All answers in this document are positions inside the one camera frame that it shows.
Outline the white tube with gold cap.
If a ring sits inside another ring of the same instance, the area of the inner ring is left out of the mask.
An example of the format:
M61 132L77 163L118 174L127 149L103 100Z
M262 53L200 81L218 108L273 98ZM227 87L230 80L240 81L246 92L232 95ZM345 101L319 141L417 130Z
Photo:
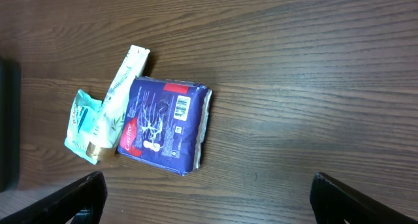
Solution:
M118 69L89 138L86 155L98 161L114 156L120 141L133 80L142 75L150 50L132 45Z

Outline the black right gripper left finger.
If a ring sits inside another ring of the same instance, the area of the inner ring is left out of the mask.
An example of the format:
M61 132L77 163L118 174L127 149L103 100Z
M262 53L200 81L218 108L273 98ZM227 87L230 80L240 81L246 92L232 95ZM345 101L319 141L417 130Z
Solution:
M1 223L100 222L107 198L105 177L95 171L36 203L1 219Z

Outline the teal wet wipes pack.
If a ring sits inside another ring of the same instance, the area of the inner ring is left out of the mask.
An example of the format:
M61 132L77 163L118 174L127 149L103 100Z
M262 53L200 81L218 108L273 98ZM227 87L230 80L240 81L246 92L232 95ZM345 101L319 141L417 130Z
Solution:
M90 162L97 164L86 154L90 134L97 119L101 100L91 98L85 91L79 89L72 103L64 145L73 153Z

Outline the purple Carefree pad pack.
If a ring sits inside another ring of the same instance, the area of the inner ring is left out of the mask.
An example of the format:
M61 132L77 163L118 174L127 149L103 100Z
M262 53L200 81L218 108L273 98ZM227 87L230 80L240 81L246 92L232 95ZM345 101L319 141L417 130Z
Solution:
M182 176L197 170L212 94L199 83L135 79L118 153Z

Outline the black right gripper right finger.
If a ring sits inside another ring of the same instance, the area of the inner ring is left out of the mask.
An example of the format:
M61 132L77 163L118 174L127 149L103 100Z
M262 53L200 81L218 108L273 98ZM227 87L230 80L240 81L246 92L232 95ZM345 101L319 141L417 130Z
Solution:
M317 224L417 224L324 172L313 177L310 204Z

